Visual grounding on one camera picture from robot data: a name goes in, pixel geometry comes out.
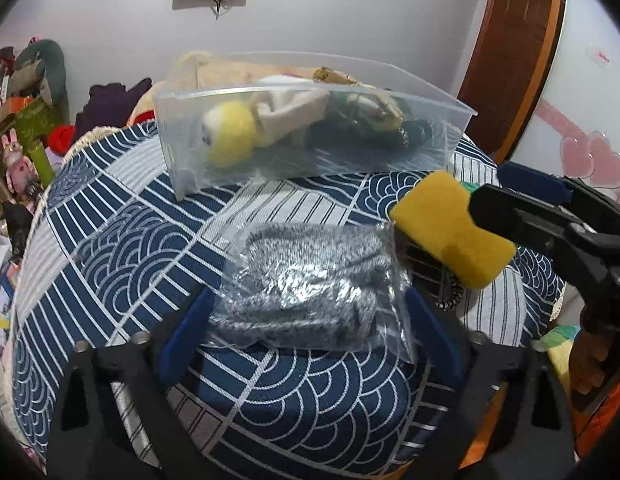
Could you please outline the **person's right hand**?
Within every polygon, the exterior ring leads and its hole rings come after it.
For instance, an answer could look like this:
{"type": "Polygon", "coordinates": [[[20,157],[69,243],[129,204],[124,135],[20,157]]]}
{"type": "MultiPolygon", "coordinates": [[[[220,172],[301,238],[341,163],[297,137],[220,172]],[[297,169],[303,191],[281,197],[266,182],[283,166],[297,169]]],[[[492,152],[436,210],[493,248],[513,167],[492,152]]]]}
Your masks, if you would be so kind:
{"type": "Polygon", "coordinates": [[[572,391],[588,394],[603,385],[605,372],[603,363],[610,351],[610,338],[590,334],[586,330],[578,333],[569,357],[569,378],[572,391]]]}

